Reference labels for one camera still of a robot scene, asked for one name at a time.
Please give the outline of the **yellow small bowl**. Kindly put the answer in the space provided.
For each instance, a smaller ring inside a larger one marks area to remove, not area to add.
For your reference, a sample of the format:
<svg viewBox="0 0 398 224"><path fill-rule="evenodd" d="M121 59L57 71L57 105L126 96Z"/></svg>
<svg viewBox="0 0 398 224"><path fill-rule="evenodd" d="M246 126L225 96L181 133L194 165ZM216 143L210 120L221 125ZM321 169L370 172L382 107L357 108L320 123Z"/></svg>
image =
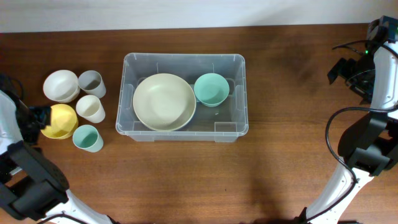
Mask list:
<svg viewBox="0 0 398 224"><path fill-rule="evenodd" d="M72 136L78 127L75 110L66 104L56 104L50 108L50 124L41 133L50 139L66 139Z"/></svg>

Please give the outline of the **white small bowl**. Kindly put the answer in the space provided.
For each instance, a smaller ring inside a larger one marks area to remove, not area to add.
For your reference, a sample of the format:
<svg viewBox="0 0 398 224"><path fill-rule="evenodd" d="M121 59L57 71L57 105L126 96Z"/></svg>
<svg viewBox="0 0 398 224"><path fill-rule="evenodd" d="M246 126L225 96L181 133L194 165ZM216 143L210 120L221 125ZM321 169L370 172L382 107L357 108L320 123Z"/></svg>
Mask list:
<svg viewBox="0 0 398 224"><path fill-rule="evenodd" d="M69 103L80 93L78 77L72 71L57 70L44 81L43 92L52 101Z"/></svg>

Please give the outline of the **mint green small bowl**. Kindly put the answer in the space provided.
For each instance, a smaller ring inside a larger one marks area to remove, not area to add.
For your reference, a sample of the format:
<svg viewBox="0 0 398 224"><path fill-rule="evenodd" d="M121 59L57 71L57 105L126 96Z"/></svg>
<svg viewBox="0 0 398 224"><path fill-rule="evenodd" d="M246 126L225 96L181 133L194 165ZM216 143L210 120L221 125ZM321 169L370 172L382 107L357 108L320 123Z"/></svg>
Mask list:
<svg viewBox="0 0 398 224"><path fill-rule="evenodd" d="M193 87L196 98L207 107L216 107L229 95L228 81L217 73L200 76Z"/></svg>

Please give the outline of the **cream plate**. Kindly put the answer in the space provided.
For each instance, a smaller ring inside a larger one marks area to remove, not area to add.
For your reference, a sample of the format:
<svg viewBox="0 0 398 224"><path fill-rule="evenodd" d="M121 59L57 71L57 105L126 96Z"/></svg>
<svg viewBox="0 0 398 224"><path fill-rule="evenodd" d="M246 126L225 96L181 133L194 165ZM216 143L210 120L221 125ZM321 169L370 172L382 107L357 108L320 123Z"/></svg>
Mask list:
<svg viewBox="0 0 398 224"><path fill-rule="evenodd" d="M191 86L170 73L158 73L141 81L132 97L132 105L143 125L163 132L186 126L197 108Z"/></svg>

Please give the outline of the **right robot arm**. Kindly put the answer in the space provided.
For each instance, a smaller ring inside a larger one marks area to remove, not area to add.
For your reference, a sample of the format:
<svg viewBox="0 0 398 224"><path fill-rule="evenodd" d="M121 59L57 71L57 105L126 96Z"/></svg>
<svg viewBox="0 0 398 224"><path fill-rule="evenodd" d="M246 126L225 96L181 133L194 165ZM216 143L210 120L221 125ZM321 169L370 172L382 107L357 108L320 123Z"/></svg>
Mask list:
<svg viewBox="0 0 398 224"><path fill-rule="evenodd" d="M341 58L328 72L369 103L365 115L342 135L338 165L320 196L295 223L340 223L356 194L375 176L397 164L397 19L382 16L369 24L360 59Z"/></svg>

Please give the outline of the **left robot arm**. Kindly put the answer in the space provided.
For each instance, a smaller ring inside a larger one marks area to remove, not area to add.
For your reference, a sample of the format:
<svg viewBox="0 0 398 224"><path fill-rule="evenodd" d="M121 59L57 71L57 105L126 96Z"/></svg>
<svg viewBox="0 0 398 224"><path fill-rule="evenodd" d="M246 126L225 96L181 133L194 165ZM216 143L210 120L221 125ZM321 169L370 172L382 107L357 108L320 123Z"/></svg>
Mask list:
<svg viewBox="0 0 398 224"><path fill-rule="evenodd" d="M37 223L116 224L74 196L63 172L37 148L51 109L26 106L14 82L1 75L1 208L16 220Z"/></svg>

